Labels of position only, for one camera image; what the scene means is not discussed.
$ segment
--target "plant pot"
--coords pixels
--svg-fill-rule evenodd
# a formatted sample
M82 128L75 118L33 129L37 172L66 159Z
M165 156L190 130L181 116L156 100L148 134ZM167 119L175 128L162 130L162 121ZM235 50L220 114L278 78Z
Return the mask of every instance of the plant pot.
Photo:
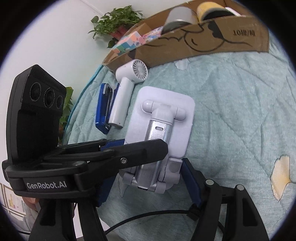
M122 37L122 34L119 31L114 31L110 34L112 37L116 38L117 40L120 40Z
M123 36L128 30L124 25L121 25L118 27L117 31L120 32L121 35Z

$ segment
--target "blue stapler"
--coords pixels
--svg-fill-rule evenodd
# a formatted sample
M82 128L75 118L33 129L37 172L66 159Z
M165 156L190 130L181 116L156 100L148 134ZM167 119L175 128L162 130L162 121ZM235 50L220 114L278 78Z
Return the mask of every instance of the blue stapler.
M109 84L103 83L100 86L95 123L96 128L105 135L107 135L109 130L111 129L111 125L109 125L108 121L118 86L119 84L114 91Z

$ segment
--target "camera lens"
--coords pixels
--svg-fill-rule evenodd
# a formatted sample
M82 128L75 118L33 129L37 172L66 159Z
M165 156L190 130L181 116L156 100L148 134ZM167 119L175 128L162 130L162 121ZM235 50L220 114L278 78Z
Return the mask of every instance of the camera lens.
M44 95L44 104L46 107L52 107L54 102L54 91L51 89L47 89Z
M37 101L41 94L41 86L39 83L34 83L30 89L30 98L32 101Z
M62 103L63 103L63 98L61 96L59 96L57 98L57 108L61 108L62 107Z

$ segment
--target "green leaves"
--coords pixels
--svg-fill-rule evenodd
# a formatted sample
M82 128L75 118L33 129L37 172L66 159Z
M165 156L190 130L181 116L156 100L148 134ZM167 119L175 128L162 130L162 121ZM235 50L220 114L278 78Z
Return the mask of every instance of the green leaves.
M63 111L67 108L67 106L69 105L69 102L71 101L71 96L73 94L73 89L72 87L66 87L67 93L66 93L66 97L65 97L65 101L64 101L64 107L63 107Z
M93 19L91 20L92 23L97 23L99 20L98 16L94 16Z
M69 115L71 113L70 106L73 106L73 103L71 102L71 96L73 94L73 89L72 89L72 87L67 87L66 90L67 90L67 93L66 93L66 97L64 100L63 115L59 120L59 140L60 141L63 137L64 128L66 127Z
M94 32L94 39L97 34L110 34L121 25L131 27L143 19L143 14L140 12L141 11L133 11L131 5L128 5L124 8L114 8L113 11L105 13L101 19L99 19L98 16L94 16L91 20L91 22L94 23L94 30L89 31L89 33Z
M108 47L107 48L112 48L115 45L115 41L114 40L110 40L108 43Z

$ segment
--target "person's hand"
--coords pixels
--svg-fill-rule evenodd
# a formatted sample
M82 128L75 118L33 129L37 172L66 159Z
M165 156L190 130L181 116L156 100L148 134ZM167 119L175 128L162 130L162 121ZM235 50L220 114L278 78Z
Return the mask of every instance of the person's hand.
M39 202L39 198L22 197L24 203L30 208L37 211L35 204Z

